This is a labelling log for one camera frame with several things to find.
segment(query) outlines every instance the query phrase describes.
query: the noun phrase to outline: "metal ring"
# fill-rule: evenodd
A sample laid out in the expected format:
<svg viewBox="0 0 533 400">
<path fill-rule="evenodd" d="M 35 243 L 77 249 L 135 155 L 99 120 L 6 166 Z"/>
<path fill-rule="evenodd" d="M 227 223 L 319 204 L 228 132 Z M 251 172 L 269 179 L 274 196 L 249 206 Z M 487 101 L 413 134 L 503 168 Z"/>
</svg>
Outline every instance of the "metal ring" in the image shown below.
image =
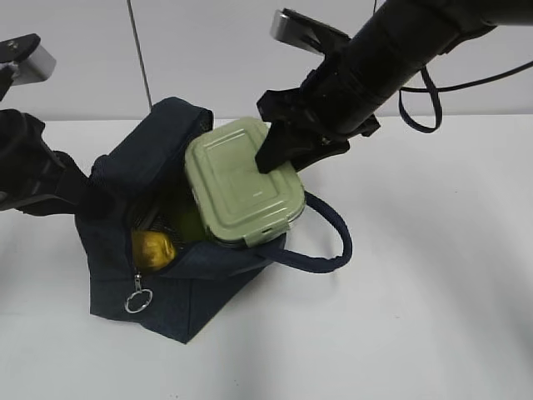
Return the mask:
<svg viewBox="0 0 533 400">
<path fill-rule="evenodd" d="M 143 305 L 141 305 L 137 310 L 131 310 L 130 308 L 130 302 L 137 296 L 143 294 L 143 293 L 148 293 L 148 299 L 144 302 Z M 139 290 L 137 292 L 134 292 L 130 295 L 130 297 L 128 297 L 126 299 L 126 302 L 124 303 L 124 308 L 126 309 L 126 312 L 128 314 L 137 314 L 141 311 L 144 311 L 149 305 L 150 303 L 152 302 L 152 299 L 153 299 L 153 292 L 152 290 L 150 289 L 143 289 L 143 290 Z"/>
</svg>

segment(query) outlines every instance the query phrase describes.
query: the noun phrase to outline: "zipper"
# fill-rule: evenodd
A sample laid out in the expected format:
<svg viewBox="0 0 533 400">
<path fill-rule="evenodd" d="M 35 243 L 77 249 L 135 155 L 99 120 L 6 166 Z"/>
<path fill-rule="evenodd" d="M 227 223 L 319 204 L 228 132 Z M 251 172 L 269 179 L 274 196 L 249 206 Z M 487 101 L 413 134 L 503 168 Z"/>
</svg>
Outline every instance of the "zipper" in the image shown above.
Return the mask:
<svg viewBox="0 0 533 400">
<path fill-rule="evenodd" d="M 202 114 L 203 114 L 203 112 L 200 112 L 198 114 L 198 118 L 202 118 Z M 205 126 L 204 122 L 201 121 L 200 122 L 200 129 L 205 131 L 205 132 L 208 132 L 209 129 L 206 130 L 206 128 L 209 128 L 209 127 Z M 151 190 L 153 190 L 153 188 L 157 185 L 158 178 L 160 178 L 161 176 L 166 175 L 178 158 L 183 159 L 183 153 L 187 150 L 187 146 L 189 145 L 191 140 L 193 140 L 197 136 L 200 136 L 203 133 L 204 132 L 200 132 L 197 135 L 195 135 L 194 133 L 189 133 L 188 135 L 186 135 L 185 139 L 182 141 L 182 143 L 180 143 L 178 149 L 175 151 L 175 153 L 174 153 L 175 155 L 165 161 L 165 163 L 163 164 L 161 170 L 157 174 L 156 179 L 154 179 L 154 182 L 151 182 L 145 188 L 145 190 L 143 190 L 141 193 L 139 193 L 137 195 L 137 198 L 141 198 L 144 194 L 149 193 Z M 126 301 L 124 302 L 124 309 L 129 314 L 137 314 L 137 313 L 141 313 L 142 311 L 144 311 L 152 303 L 152 300 L 153 300 L 153 297 L 154 297 L 154 293 L 153 293 L 153 291 L 151 289 L 142 287 L 142 277 L 143 277 L 143 275 L 141 274 L 141 272 L 139 271 L 139 269 L 135 266 L 135 263 L 133 262 L 133 245 L 132 245 L 132 235 L 131 235 L 131 228 L 132 227 L 131 227 L 130 221 L 128 221 L 128 214 L 132 210 L 133 207 L 134 207 L 134 205 L 129 206 L 127 208 L 127 210 L 125 210 L 124 216 L 122 218 L 122 228 L 124 229 L 124 235 L 125 235 L 125 238 L 126 238 L 126 245 L 125 245 L 126 260 L 127 260 L 127 263 L 129 265 L 129 267 L 132 270 L 133 282 L 134 282 L 134 292 L 132 294 L 130 294 L 127 297 Z M 179 263 L 188 254 L 188 252 L 191 250 L 193 244 L 194 243 L 188 243 L 188 245 L 186 245 L 178 253 L 177 257 L 174 260 L 172 260 L 161 271 L 145 273 L 144 276 L 158 275 L 158 274 L 163 273 L 163 271 L 167 271 L 168 269 L 174 267 L 177 263 Z M 140 296 L 145 296 L 146 300 L 144 302 L 142 302 L 140 307 L 132 308 L 133 300 L 138 298 L 138 297 L 140 297 Z"/>
</svg>

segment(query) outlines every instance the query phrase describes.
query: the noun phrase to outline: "white table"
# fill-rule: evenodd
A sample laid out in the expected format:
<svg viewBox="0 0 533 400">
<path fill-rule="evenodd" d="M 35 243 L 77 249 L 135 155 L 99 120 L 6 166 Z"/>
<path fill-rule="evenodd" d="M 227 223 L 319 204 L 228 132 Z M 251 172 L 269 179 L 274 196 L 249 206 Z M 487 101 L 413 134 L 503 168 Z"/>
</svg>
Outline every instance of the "white table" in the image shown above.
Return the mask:
<svg viewBox="0 0 533 400">
<path fill-rule="evenodd" d="M 381 122 L 302 174 L 348 222 L 351 264 L 269 267 L 186 346 L 89 315 L 71 217 L 0 213 L 0 398 L 531 400 L 533 116 Z M 88 172 L 135 125 L 45 138 Z M 306 212 L 289 247 L 332 256 L 332 232 Z"/>
</svg>

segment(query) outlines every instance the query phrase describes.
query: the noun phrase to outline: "white wall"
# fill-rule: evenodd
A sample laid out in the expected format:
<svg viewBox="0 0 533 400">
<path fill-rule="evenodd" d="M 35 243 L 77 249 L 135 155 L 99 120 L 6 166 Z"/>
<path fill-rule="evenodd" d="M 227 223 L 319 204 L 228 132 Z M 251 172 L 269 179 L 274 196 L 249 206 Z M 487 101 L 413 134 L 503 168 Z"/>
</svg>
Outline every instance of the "white wall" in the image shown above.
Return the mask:
<svg viewBox="0 0 533 400">
<path fill-rule="evenodd" d="M 269 36 L 277 8 L 295 8 L 354 34 L 372 0 L 133 0 L 155 100 L 178 96 L 219 118 L 256 115 L 267 89 L 299 84 L 321 59 Z M 47 83 L 17 87 L 2 103 L 44 119 L 141 118 L 146 100 L 126 1 L 4 0 L 0 38 L 29 32 L 57 58 Z M 533 29 L 500 27 L 430 65 L 440 85 L 500 73 L 533 58 Z M 443 96 L 448 113 L 533 113 L 533 72 Z M 396 99 L 380 110 L 397 115 Z M 414 114 L 431 112 L 424 95 L 408 97 Z"/>
</svg>

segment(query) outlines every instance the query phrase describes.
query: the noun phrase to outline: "black cable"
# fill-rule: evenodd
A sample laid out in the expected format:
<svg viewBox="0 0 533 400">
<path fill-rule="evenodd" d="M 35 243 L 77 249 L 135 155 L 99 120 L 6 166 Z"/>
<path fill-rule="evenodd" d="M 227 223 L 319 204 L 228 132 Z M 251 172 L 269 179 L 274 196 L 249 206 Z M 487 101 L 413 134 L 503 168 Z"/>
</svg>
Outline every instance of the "black cable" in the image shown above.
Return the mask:
<svg viewBox="0 0 533 400">
<path fill-rule="evenodd" d="M 496 82 L 496 81 L 499 81 L 501 79 L 505 79 L 505 78 L 508 78 L 508 77 L 512 77 L 513 75 L 516 75 L 517 73 L 521 73 L 527 69 L 530 69 L 530 68 L 533 68 L 533 61 L 531 62 L 528 62 L 520 67 L 517 67 L 517 68 L 514 68 L 514 69 L 511 69 L 510 71 L 507 71 L 507 72 L 504 72 L 504 73 L 500 73 L 498 75 L 494 75 L 493 77 L 486 77 L 485 79 L 480 79 L 478 81 L 473 81 L 473 82 L 467 82 L 467 83 L 462 83 L 460 85 L 455 85 L 455 86 L 448 86 L 448 87 L 438 87 L 436 90 L 437 92 L 439 93 L 448 93 L 448 92 L 455 92 L 457 90 L 462 90 L 462 89 L 468 89 L 468 88 L 473 88 L 473 87 L 476 87 L 476 86 L 480 86 L 480 85 L 485 85 L 487 83 L 493 83 L 493 82 Z M 409 93 L 428 93 L 428 89 L 426 88 L 423 88 L 423 87 L 404 87 L 402 88 L 402 90 L 404 92 L 409 92 Z"/>
<path fill-rule="evenodd" d="M 137 58 L 139 59 L 139 66 L 141 67 L 142 81 L 144 82 L 144 90 L 147 94 L 148 107 L 152 110 L 152 95 L 150 94 L 150 85 L 148 84 L 147 71 L 144 68 L 144 60 L 142 59 L 141 43 L 139 41 L 139 34 L 137 32 L 137 24 L 135 23 L 135 16 L 133 15 L 132 0 L 127 0 L 127 12 L 132 23 L 133 39 L 135 40 L 135 47 L 137 48 Z"/>
</svg>

